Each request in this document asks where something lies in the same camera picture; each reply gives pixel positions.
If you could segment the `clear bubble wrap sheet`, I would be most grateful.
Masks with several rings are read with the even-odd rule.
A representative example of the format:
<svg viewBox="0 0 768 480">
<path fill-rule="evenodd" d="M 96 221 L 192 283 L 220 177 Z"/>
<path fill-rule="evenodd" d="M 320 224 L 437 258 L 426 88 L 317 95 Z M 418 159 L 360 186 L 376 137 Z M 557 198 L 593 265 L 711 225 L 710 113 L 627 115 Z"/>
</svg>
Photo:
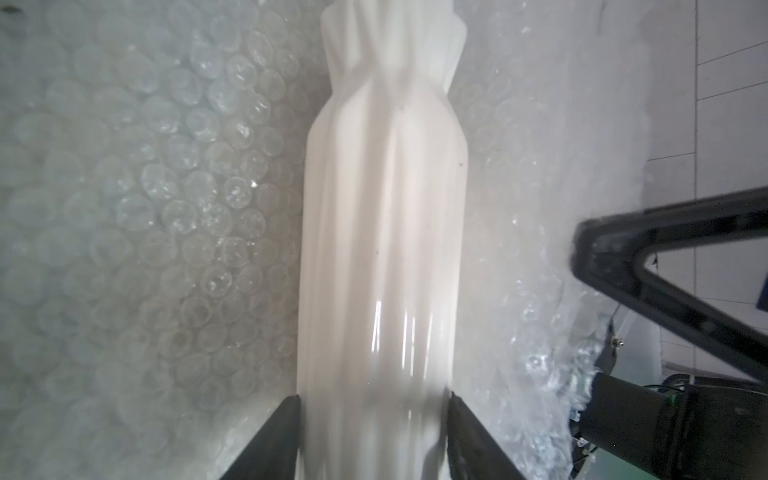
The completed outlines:
<svg viewBox="0 0 768 480">
<path fill-rule="evenodd" d="M 637 207 L 649 1 L 458 1 L 455 388 L 570 471 L 613 303 L 569 273 Z M 1 475 L 215 479 L 296 385 L 323 1 L 1 5 Z"/>
</svg>

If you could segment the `white ribbed vase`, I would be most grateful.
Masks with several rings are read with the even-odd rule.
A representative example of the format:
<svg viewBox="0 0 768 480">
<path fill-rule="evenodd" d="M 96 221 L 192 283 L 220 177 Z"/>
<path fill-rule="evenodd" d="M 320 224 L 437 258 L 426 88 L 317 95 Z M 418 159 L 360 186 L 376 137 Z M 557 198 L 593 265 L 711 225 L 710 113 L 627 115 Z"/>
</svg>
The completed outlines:
<svg viewBox="0 0 768 480">
<path fill-rule="evenodd" d="M 453 374 L 468 146 L 450 1 L 336 1 L 308 136 L 301 479 L 434 479 Z"/>
</svg>

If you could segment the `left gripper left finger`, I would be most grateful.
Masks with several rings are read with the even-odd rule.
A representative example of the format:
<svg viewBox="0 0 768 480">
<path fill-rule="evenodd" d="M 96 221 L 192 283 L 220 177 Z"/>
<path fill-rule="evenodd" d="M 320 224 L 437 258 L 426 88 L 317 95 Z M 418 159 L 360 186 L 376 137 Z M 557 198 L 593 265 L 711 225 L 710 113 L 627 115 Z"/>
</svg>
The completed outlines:
<svg viewBox="0 0 768 480">
<path fill-rule="evenodd" d="M 221 480 L 293 480 L 302 434 L 301 398 L 286 397 Z"/>
</svg>

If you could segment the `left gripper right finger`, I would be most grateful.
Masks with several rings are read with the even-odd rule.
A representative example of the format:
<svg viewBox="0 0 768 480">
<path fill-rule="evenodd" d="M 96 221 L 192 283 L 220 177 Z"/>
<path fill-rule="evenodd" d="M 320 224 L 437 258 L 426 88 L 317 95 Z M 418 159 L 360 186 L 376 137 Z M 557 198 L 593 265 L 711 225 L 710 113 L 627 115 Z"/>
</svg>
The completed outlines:
<svg viewBox="0 0 768 480">
<path fill-rule="evenodd" d="M 464 400 L 451 394 L 447 412 L 447 462 L 453 480 L 524 480 Z"/>
</svg>

